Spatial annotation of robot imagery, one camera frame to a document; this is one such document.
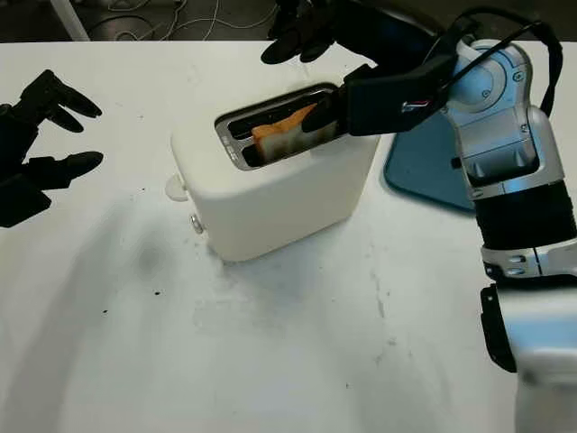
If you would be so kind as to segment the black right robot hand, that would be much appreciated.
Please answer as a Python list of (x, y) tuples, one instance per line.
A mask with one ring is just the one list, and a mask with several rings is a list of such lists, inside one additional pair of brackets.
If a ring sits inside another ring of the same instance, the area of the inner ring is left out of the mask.
[(407, 75), (431, 49), (438, 30), (390, 1), (330, 1), (281, 27), (262, 53), (265, 64), (307, 63), (337, 43), (374, 62), (346, 76), (303, 123), (315, 131), (336, 122), (353, 136), (407, 131), (429, 115), (427, 95), (412, 95)]

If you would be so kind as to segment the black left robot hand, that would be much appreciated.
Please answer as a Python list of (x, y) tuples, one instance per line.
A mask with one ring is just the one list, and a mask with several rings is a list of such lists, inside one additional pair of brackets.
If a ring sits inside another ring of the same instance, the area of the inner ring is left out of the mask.
[(62, 160), (50, 156), (25, 159), (45, 120), (75, 134), (83, 132), (73, 113), (97, 118), (102, 111), (49, 69), (23, 90), (16, 104), (2, 104), (1, 180), (22, 175), (40, 190), (66, 189), (72, 180), (98, 167), (104, 155), (96, 151), (71, 154)]

